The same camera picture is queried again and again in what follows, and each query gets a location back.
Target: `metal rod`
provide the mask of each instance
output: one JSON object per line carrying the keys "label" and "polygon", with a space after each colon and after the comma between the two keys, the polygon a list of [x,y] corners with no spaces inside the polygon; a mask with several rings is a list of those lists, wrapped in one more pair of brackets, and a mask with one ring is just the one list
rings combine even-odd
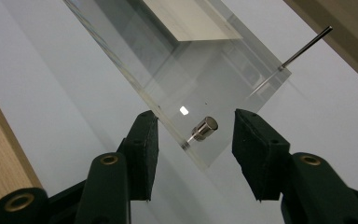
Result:
{"label": "metal rod", "polygon": [[293,55],[290,59],[288,59],[285,63],[283,63],[281,66],[279,66],[279,70],[282,71],[289,63],[294,61],[298,56],[300,56],[302,53],[304,53],[307,49],[312,47],[316,42],[318,42],[320,39],[322,39],[325,35],[330,33],[330,31],[333,30],[333,27],[328,26],[325,28],[320,34],[318,34],[315,38],[313,38],[304,48],[299,50],[295,55]]}

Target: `metal knob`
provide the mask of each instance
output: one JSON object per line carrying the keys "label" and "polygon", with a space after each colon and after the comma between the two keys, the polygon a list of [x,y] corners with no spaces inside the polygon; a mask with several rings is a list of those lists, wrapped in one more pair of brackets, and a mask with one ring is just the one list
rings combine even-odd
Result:
{"label": "metal knob", "polygon": [[218,125],[216,120],[211,117],[206,117],[202,120],[202,122],[199,123],[199,125],[197,125],[197,127],[193,129],[191,134],[194,139],[201,142],[214,131],[216,131],[217,128]]}

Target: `metal shaft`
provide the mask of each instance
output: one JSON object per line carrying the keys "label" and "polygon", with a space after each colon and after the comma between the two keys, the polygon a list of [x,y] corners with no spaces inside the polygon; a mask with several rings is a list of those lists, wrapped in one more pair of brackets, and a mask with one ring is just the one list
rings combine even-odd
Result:
{"label": "metal shaft", "polygon": [[320,39],[322,39],[325,35],[330,33],[330,31],[333,30],[333,27],[328,26],[325,28],[320,34],[318,34],[315,38],[313,38],[304,48],[299,50],[295,55],[293,55],[289,60],[287,60],[285,63],[283,63],[281,66],[279,66],[279,70],[282,71],[289,63],[294,61],[298,56],[300,56],[302,53],[304,53],[307,49],[312,47],[316,42],[318,42]]}

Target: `clear acrylic sheet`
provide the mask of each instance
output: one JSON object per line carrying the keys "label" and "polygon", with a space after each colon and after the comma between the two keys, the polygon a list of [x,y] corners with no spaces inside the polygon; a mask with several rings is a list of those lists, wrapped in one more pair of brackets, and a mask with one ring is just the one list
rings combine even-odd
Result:
{"label": "clear acrylic sheet", "polygon": [[[213,14],[211,21],[223,21],[240,37],[178,41],[142,0],[65,3],[204,169],[229,146],[235,109],[257,112],[291,73],[278,70],[281,62],[220,0],[195,1],[208,6],[202,10],[218,14],[220,19]],[[193,128],[206,117],[214,118],[218,129],[202,142],[193,140]]]}

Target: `black object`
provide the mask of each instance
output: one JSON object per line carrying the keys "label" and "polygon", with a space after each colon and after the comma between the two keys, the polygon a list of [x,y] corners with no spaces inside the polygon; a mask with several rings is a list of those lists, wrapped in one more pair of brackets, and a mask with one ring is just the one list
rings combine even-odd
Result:
{"label": "black object", "polygon": [[38,188],[8,194],[0,200],[0,224],[131,223],[131,198],[150,200],[158,157],[157,120],[151,111],[139,115],[119,147],[121,153],[95,158],[86,181],[51,198]]}
{"label": "black object", "polygon": [[282,193],[285,223],[358,224],[358,191],[322,158],[288,149],[263,119],[237,109],[232,151],[257,200]]}

